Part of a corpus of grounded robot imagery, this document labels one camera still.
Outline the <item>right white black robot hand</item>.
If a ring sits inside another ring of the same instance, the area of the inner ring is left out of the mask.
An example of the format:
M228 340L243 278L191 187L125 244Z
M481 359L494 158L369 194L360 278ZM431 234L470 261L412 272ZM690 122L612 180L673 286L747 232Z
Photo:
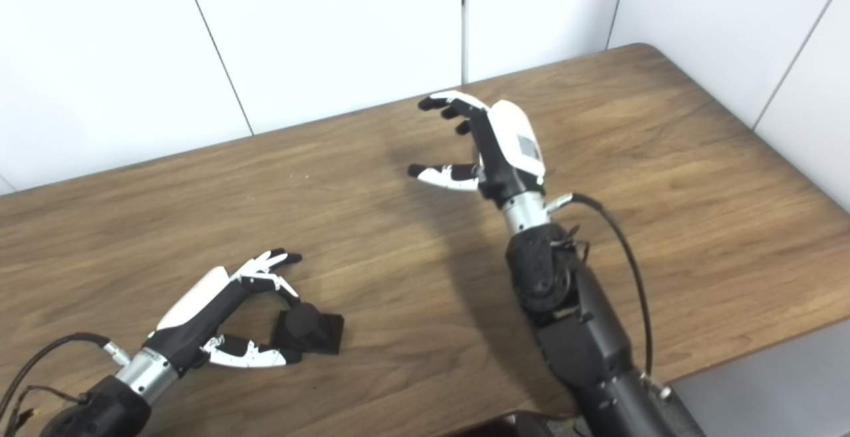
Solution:
M439 110L446 119L461 118L456 134L470 135L474 160L465 164L408 167L408 175L428 185L449 190L477 191L485 200L503 207L525 193L545 195L543 153L526 114L501 99L487 105L468 93L432 93L417 104L419 110Z

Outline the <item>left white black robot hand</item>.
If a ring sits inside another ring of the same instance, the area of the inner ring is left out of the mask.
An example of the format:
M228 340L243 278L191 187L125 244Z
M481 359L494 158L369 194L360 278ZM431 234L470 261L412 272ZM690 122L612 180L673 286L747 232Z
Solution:
M234 272L216 266L170 307L143 348L165 358L179 377L207 362L246 369L299 363L298 351L222 334L219 328L253 294L274 292L289 306L300 304L300 295L276 270L301 259L301 254L275 248L250 258Z

